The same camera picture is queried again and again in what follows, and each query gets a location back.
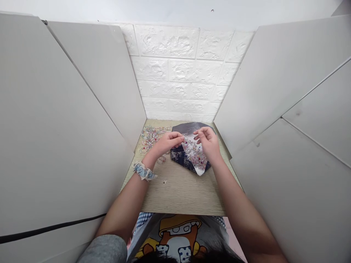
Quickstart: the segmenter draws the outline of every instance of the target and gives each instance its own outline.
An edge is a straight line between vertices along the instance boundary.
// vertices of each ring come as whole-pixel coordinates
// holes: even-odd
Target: hand
[[[177,131],[167,132],[155,143],[150,151],[159,158],[171,148],[179,147],[183,141],[184,136],[181,133]]]
[[[219,151],[218,138],[211,127],[202,127],[195,131],[194,134],[197,134],[195,137],[195,140],[198,139],[197,144],[202,143],[202,149],[210,163],[220,160],[222,156]]]

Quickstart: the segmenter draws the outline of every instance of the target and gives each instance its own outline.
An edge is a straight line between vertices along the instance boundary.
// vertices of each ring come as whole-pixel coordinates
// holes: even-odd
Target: white ceiling
[[[134,22],[206,29],[256,30],[330,17],[342,0],[0,0],[0,10],[41,19]]]

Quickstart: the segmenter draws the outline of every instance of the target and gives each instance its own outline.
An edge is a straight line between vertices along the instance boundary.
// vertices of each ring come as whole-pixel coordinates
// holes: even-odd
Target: gray sleeve
[[[77,263],[125,263],[126,260],[124,240],[115,235],[103,235],[91,242]]]

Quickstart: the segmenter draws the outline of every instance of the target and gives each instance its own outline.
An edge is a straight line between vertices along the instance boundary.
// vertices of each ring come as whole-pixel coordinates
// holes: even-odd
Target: cartoon print shirt
[[[122,238],[99,236],[91,242],[78,263],[132,263],[152,251],[184,263],[191,255],[206,252],[211,245],[222,243],[231,250],[228,242],[225,227],[213,217],[154,214],[134,233],[128,251]]]
[[[154,214],[133,236],[127,262],[159,251],[183,263],[191,255],[206,252],[208,245],[228,244],[228,240],[226,229],[212,217]]]

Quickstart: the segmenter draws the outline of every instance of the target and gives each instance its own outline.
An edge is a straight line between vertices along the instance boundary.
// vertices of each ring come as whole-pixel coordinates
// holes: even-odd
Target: black cable
[[[96,217],[90,217],[90,218],[86,218],[86,219],[81,219],[81,220],[61,223],[61,224],[57,224],[57,225],[53,225],[53,226],[47,226],[47,227],[44,227],[44,228],[31,230],[31,231],[27,231],[27,232],[23,232],[23,233],[17,233],[17,234],[7,235],[7,236],[0,236],[0,244],[4,244],[4,243],[8,243],[8,242],[24,239],[24,238],[31,237],[31,236],[40,235],[42,233],[46,233],[46,232],[49,232],[49,231],[52,231],[52,230],[55,230],[55,229],[64,228],[64,227],[71,226],[71,225],[77,225],[77,224],[80,224],[80,223],[84,223],[84,222],[87,222],[87,221],[98,219],[98,218],[103,217],[105,215],[106,214],[102,214],[102,215],[99,215],[99,216],[96,216]]]

